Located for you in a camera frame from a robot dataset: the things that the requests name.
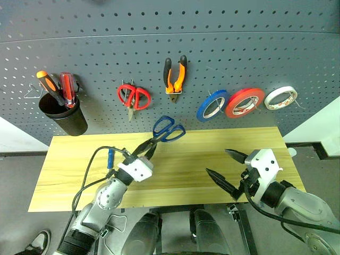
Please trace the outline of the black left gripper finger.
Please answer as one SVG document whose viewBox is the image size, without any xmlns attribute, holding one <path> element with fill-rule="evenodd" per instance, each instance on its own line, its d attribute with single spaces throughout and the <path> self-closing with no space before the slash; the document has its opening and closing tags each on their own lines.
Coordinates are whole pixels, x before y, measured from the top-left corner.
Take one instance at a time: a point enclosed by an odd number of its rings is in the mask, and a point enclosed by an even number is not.
<svg viewBox="0 0 340 255">
<path fill-rule="evenodd" d="M 149 144 L 150 148 L 147 151 L 147 159 L 150 160 L 152 156 L 154 155 L 154 152 L 157 148 L 157 144 L 155 142 L 152 142 Z"/>
<path fill-rule="evenodd" d="M 139 155 L 143 152 L 146 152 L 147 154 L 147 151 L 148 149 L 150 148 L 149 144 L 152 143 L 152 142 L 155 142 L 153 138 L 145 141 L 144 143 L 140 144 L 136 149 L 135 151 L 133 152 L 133 154 L 136 154 L 136 155 Z"/>
</svg>

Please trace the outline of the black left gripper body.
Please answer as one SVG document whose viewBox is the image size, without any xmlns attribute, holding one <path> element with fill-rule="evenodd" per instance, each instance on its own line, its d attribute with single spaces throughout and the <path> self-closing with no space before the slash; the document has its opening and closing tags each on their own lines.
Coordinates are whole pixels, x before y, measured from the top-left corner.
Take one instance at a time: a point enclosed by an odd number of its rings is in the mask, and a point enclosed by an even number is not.
<svg viewBox="0 0 340 255">
<path fill-rule="evenodd" d="M 135 160 L 137 160 L 138 158 L 145 158 L 147 160 L 150 159 L 149 155 L 148 154 L 145 154 L 145 155 L 136 155 L 136 154 L 130 154 L 127 158 L 126 158 L 126 162 L 127 163 L 132 163 L 134 162 Z"/>
</svg>

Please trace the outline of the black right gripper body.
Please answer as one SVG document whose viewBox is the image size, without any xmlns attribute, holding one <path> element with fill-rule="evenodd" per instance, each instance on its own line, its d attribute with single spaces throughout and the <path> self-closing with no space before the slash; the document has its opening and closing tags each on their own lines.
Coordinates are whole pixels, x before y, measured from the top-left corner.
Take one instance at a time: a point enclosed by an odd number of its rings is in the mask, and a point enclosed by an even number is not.
<svg viewBox="0 0 340 255">
<path fill-rule="evenodd" d="M 255 193 L 259 189 L 259 179 L 260 174 L 256 168 L 252 170 L 245 170 L 241 174 L 240 186 L 235 188 L 232 192 L 232 198 L 237 201 L 239 197 L 245 193 L 245 188 L 248 188 L 250 196 L 254 197 Z"/>
</svg>

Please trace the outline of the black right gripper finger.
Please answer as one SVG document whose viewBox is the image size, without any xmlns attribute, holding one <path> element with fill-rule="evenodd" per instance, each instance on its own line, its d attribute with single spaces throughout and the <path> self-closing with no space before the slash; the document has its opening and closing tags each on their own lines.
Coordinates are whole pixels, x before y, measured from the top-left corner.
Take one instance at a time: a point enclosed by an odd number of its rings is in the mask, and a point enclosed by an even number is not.
<svg viewBox="0 0 340 255">
<path fill-rule="evenodd" d="M 244 163 L 247 158 L 246 154 L 234 149 L 225 149 L 225 152 L 239 163 Z"/>
<path fill-rule="evenodd" d="M 230 182 L 226 181 L 226 179 L 216 171 L 212 169 L 206 168 L 206 172 L 210 176 L 210 178 L 224 191 L 226 191 L 234 200 L 238 200 L 241 196 L 240 191 L 230 184 Z"/>
</svg>

